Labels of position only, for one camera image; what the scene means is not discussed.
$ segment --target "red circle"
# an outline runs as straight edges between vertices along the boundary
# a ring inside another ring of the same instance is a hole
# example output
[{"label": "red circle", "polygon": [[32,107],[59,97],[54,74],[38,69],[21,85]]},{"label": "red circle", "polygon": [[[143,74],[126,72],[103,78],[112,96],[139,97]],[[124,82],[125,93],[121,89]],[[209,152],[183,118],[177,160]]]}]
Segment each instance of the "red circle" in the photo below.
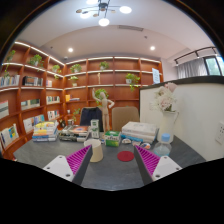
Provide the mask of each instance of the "red circle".
[{"label": "red circle", "polygon": [[123,162],[128,162],[134,159],[134,154],[129,151],[122,151],[117,154],[117,158]]}]

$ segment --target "box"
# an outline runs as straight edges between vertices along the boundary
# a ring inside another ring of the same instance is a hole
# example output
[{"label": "box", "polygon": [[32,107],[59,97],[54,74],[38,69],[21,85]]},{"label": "box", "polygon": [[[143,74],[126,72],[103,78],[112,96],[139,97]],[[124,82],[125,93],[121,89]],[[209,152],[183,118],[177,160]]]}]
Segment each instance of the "box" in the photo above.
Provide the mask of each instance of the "box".
[{"label": "box", "polygon": [[97,119],[91,120],[91,130],[92,130],[92,138],[100,137],[99,120]]},{"label": "box", "polygon": [[105,145],[118,147],[121,141],[121,132],[107,131],[105,133]]}]

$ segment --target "tissue box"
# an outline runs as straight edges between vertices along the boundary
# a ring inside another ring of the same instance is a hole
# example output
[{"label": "tissue box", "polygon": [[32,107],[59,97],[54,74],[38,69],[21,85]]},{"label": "tissue box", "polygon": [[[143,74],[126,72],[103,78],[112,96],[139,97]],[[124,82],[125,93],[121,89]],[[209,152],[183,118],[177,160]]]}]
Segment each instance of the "tissue box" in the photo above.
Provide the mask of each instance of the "tissue box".
[{"label": "tissue box", "polygon": [[107,131],[105,133],[105,145],[118,147],[121,140],[121,132],[119,131]]}]

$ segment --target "curtain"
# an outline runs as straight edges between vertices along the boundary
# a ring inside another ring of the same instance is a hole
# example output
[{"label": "curtain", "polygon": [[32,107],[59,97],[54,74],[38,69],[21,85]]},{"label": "curtain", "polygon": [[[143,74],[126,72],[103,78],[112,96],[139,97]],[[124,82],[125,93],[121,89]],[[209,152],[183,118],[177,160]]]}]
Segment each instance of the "curtain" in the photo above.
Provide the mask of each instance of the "curtain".
[{"label": "curtain", "polygon": [[203,58],[198,58],[178,65],[177,74],[179,79],[208,75]]}]

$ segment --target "cup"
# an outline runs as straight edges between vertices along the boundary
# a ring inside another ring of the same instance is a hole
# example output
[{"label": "cup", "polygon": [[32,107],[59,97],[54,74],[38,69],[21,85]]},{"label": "cup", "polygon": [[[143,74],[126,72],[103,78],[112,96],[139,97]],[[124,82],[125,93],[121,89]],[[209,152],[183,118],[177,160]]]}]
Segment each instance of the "cup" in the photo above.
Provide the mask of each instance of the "cup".
[{"label": "cup", "polygon": [[90,159],[90,162],[99,162],[103,159],[103,150],[101,146],[101,141],[98,139],[88,139],[84,142],[84,146],[92,145],[93,155]]}]

